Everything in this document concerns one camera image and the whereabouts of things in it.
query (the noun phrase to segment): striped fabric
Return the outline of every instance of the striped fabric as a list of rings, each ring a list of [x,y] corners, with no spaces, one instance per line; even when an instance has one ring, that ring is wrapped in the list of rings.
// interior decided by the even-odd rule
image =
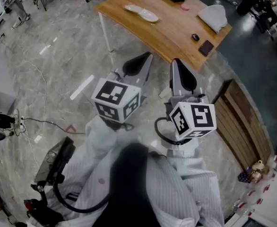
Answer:
[[[65,181],[59,185],[62,196],[80,192],[76,202],[67,200],[78,209],[95,206],[108,194],[111,166],[129,144],[128,132],[114,132],[98,116],[87,124],[86,133],[85,144],[65,166]],[[195,227],[197,222],[205,227],[224,226],[216,174],[206,169],[198,148],[189,142],[188,149],[169,150],[167,158],[148,158],[146,189],[156,218],[162,227]],[[60,204],[51,187],[46,196],[48,207],[66,220],[58,227],[92,227],[106,207],[79,214]],[[32,218],[30,223],[40,226]]]

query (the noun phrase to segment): power strip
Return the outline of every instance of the power strip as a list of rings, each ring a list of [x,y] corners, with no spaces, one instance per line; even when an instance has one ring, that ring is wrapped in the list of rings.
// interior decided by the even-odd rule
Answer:
[[[25,130],[25,127],[24,127],[24,125],[23,125],[23,123],[24,123],[24,116],[22,116],[21,118],[20,118],[20,130],[21,131],[24,131]]]

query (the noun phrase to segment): marble floor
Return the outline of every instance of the marble floor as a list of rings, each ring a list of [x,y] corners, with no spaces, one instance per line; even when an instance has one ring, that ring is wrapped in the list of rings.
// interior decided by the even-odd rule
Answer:
[[[109,20],[115,41],[115,50],[109,53],[99,16],[93,9],[101,1],[49,0],[45,12],[37,10],[28,0],[24,6],[31,13],[31,19],[13,30],[9,22],[4,24],[6,36],[0,43],[0,51],[9,62],[17,93],[15,107],[21,116],[56,122],[63,128],[72,125],[77,132],[84,132],[85,124],[96,115],[89,100],[98,78],[106,77],[125,56],[151,51],[130,32]],[[153,55],[145,94],[147,99],[130,118],[137,137],[146,145],[160,140],[154,131],[154,121],[165,115],[164,102],[168,99],[168,96],[160,99],[158,94],[168,85],[169,64],[156,53]],[[217,95],[224,80],[235,78],[240,83],[219,52],[209,57],[200,74],[210,100]],[[93,82],[71,100],[71,94],[91,75],[95,77]],[[255,105],[245,87],[241,86]],[[67,136],[48,124],[25,121],[25,126],[28,136],[22,133],[19,137],[0,141],[0,195],[19,221],[27,219],[23,200],[39,197],[30,188],[30,183],[46,152]],[[35,143],[38,135],[42,138]],[[80,146],[85,140],[83,135],[68,136],[74,140],[75,146]],[[216,132],[200,139],[199,143],[208,169],[218,175],[222,207],[227,217],[243,190],[236,180],[240,167]]]

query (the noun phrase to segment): power cable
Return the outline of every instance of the power cable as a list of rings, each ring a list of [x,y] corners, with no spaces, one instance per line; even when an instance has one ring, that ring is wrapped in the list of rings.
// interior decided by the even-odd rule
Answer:
[[[55,194],[55,196],[57,197],[57,199],[59,200],[59,202],[61,204],[63,204],[66,208],[76,212],[76,213],[92,213],[94,211],[97,211],[98,209],[100,209],[102,206],[104,206],[108,201],[109,201],[109,198],[110,198],[110,194],[107,194],[107,196],[102,200],[100,201],[97,205],[91,207],[91,208],[88,208],[88,209],[84,209],[84,210],[80,210],[80,209],[77,209],[71,205],[69,205],[65,200],[64,198],[62,197],[62,195],[60,194],[60,191],[59,191],[59,188],[58,188],[58,183],[57,182],[54,182],[53,184],[53,192]]]
[[[181,140],[181,141],[174,141],[174,140],[171,140],[169,138],[167,138],[166,136],[162,135],[161,132],[158,130],[158,126],[157,126],[157,123],[161,120],[166,120],[167,121],[167,118],[165,117],[161,117],[161,118],[158,118],[155,122],[154,122],[154,128],[155,128],[155,131],[157,133],[157,135],[164,141],[168,142],[169,144],[171,145],[177,145],[177,146],[180,146],[180,145],[183,145],[183,144],[186,144],[188,143],[190,140],[192,139],[184,139],[184,140]]]
[[[85,133],[68,132],[68,131],[64,130],[62,127],[58,126],[56,123],[52,123],[52,122],[46,121],[46,120],[38,120],[38,119],[33,119],[33,118],[21,118],[21,120],[33,120],[33,121],[37,121],[37,122],[41,122],[41,123],[46,122],[46,123],[52,124],[54,126],[57,126],[60,130],[64,131],[65,133],[68,133],[68,134],[84,134],[84,135],[86,135]]]
[[[24,131],[20,132],[19,134],[17,134],[16,130],[14,129],[15,135],[16,135],[17,137],[19,137],[20,134],[25,133],[25,131],[26,131],[26,130],[24,130]]]

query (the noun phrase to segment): computer mouse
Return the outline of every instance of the computer mouse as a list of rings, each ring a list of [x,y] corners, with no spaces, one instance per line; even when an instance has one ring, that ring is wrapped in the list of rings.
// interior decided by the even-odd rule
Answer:
[[[193,34],[192,35],[192,38],[195,40],[195,41],[198,41],[199,40],[199,36],[197,34]]]

